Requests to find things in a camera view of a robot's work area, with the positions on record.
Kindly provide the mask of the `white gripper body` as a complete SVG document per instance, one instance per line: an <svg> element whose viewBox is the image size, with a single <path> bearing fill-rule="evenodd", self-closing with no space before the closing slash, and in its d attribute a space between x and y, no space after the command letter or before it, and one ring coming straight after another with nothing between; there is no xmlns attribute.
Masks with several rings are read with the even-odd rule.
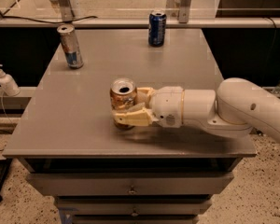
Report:
<svg viewBox="0 0 280 224"><path fill-rule="evenodd" d="M183 94L181 87L163 87L154 91L149 107L157 124L163 128L179 128L182 125Z"/></svg>

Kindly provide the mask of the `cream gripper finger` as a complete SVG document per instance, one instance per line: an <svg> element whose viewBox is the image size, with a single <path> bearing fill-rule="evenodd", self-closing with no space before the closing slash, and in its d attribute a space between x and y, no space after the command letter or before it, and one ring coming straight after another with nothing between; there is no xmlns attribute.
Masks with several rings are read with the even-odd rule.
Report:
<svg viewBox="0 0 280 224"><path fill-rule="evenodd" d="M138 104L144 103L145 105L148 105L154 91L155 90L151 87L139 87L137 89L136 102Z"/></svg>
<svg viewBox="0 0 280 224"><path fill-rule="evenodd" d="M157 120L145 107L137 111L113 112L113 118L116 123L136 127L149 126Z"/></svg>

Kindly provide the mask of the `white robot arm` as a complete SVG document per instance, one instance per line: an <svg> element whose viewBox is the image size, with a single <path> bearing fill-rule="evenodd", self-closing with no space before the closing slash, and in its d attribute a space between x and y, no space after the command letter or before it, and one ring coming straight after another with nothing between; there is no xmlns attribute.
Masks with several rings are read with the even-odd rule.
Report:
<svg viewBox="0 0 280 224"><path fill-rule="evenodd" d="M215 91L138 88L119 78L110 87L110 101L113 120L121 127L190 126L231 138L256 128L280 144L280 99L242 78L228 78Z"/></svg>

